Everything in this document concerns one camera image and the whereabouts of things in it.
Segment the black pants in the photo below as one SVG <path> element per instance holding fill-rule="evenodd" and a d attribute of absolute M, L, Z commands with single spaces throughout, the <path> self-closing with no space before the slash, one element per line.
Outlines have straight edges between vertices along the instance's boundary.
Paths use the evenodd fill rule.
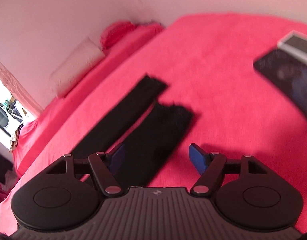
<path fill-rule="evenodd" d="M 166 83 L 144 76 L 75 146 L 75 159 L 107 151 L 151 107 L 151 112 L 123 140 L 124 160 L 115 180 L 124 189 L 147 186 L 186 135 L 194 113 L 182 105 L 162 105 L 156 98 Z"/>

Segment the red blanket on near bed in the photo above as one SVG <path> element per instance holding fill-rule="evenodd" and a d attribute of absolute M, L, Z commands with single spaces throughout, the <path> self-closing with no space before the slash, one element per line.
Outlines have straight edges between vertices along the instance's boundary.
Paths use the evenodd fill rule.
<path fill-rule="evenodd" d="M 239 14 L 185 16 L 106 77 L 63 124 L 0 204 L 0 239 L 307 239 L 307 118 L 253 68 L 307 25 Z M 156 101 L 194 113 L 147 186 L 121 196 L 88 174 L 48 174 L 144 76 L 166 83 Z M 266 174 L 227 174 L 211 197 L 190 144 L 229 159 L 252 155 Z"/>

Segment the pale pink pillow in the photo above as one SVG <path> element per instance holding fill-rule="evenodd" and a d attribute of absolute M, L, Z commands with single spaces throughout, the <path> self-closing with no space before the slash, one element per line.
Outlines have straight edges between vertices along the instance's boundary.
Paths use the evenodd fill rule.
<path fill-rule="evenodd" d="M 57 98 L 66 96 L 83 77 L 105 57 L 89 38 L 83 40 L 50 75 L 49 84 Z"/>

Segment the washing machine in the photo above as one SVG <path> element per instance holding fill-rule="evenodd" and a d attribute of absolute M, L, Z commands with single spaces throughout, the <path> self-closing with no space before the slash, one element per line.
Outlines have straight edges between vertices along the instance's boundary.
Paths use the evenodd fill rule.
<path fill-rule="evenodd" d="M 6 133 L 9 137 L 11 137 L 11 133 L 9 131 L 10 127 L 9 117 L 7 112 L 0 106 L 0 129 Z"/>

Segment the pink curtain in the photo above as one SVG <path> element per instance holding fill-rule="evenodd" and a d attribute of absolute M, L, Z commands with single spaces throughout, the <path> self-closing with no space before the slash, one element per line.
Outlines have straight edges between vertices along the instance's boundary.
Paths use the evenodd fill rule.
<path fill-rule="evenodd" d="M 27 90 L 19 83 L 16 77 L 0 61 L 0 81 L 29 112 L 38 117 L 43 109 Z"/>

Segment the far bed with red cover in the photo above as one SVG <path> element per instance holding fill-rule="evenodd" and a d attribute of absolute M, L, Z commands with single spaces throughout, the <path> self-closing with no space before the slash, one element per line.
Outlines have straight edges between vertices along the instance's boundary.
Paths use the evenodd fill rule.
<path fill-rule="evenodd" d="M 156 34 L 153 30 L 135 30 L 109 50 L 103 50 L 105 58 L 66 96 L 55 98 L 38 118 L 21 128 L 18 145 L 13 150 L 14 169 L 18 177 L 24 175 L 59 128 L 98 84 L 159 33 Z"/>

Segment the folded red blanket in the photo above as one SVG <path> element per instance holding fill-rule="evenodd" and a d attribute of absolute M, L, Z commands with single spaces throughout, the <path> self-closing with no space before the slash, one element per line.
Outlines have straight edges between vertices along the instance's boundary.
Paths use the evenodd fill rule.
<path fill-rule="evenodd" d="M 117 44 L 123 37 L 133 33 L 135 30 L 153 30 L 159 33 L 164 29 L 157 22 L 136 24 L 130 21 L 117 21 L 109 25 L 100 35 L 100 44 L 103 50 L 109 50 Z"/>

